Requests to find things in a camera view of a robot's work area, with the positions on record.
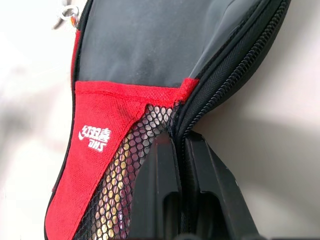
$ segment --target keychain ring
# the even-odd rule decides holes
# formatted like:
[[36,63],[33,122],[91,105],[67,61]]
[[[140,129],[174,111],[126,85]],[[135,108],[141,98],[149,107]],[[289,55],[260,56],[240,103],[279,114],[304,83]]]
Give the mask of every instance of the keychain ring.
[[[68,10],[72,10],[71,15],[66,16]],[[78,16],[79,15],[79,8],[75,5],[67,5],[62,8],[60,18],[64,21],[68,21],[71,17]]]

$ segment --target zipper teeth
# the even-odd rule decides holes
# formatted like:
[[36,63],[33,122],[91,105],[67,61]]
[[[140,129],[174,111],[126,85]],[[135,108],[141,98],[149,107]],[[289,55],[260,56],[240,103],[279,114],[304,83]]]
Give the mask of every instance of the zipper teeth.
[[[288,5],[288,0],[283,0],[280,3],[280,6],[276,10],[275,14],[273,15],[272,19],[269,21],[267,26],[264,28],[264,31],[255,42],[253,47],[250,51],[246,54],[243,60],[239,63],[239,65],[235,68],[235,70],[231,73],[228,79],[221,85],[221,87],[216,91],[213,97],[205,104],[205,106],[201,109],[201,111],[197,114],[197,116],[192,120],[192,122],[188,125],[186,130],[182,136],[181,142],[181,157],[182,161],[185,161],[185,139],[193,126],[199,121],[199,119],[208,113],[213,106],[222,99],[226,95],[228,91],[230,91],[237,82],[243,77],[245,73],[249,71],[253,63],[256,61],[257,57],[260,55],[264,47],[266,46],[268,40],[273,35],[276,27],[279,25],[280,21],[282,20],[283,14],[285,13],[286,7]],[[187,219],[190,217],[189,211],[186,213]],[[188,221],[188,230],[190,231],[190,221]]]

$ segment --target white background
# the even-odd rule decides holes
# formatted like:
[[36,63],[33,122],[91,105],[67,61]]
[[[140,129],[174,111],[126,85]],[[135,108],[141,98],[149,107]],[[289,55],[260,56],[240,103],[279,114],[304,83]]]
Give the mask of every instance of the white background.
[[[56,0],[0,9],[0,239],[43,239],[68,144],[74,29]],[[84,5],[84,0],[73,1]],[[320,237],[320,0],[292,0],[250,81],[195,130],[231,169],[260,233]]]

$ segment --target red fabric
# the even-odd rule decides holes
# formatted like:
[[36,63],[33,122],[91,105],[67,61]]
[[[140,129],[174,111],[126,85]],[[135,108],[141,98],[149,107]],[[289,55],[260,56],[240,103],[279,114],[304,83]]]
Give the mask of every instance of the red fabric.
[[71,79],[73,79],[73,74],[74,74],[74,70],[75,70],[76,55],[77,55],[77,50],[78,50],[78,46],[79,46],[80,36],[81,36],[81,31],[77,30],[75,32],[75,40],[74,40],[73,54],[72,54],[72,61],[71,61]]
[[[86,207],[126,133],[145,112],[147,104],[173,107],[185,101],[198,81],[187,78],[180,88],[78,81],[75,118],[62,178],[48,208],[45,229],[49,240],[71,240]],[[83,127],[108,128],[110,139],[102,152],[79,139]]]

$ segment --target dhs logo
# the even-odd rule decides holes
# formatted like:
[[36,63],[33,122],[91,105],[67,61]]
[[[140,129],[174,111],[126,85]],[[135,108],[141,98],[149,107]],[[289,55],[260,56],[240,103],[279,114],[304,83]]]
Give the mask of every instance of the dhs logo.
[[110,134],[111,131],[108,128],[101,129],[100,127],[85,125],[82,131],[79,131],[78,137],[80,141],[88,138],[88,147],[101,153],[110,139]]

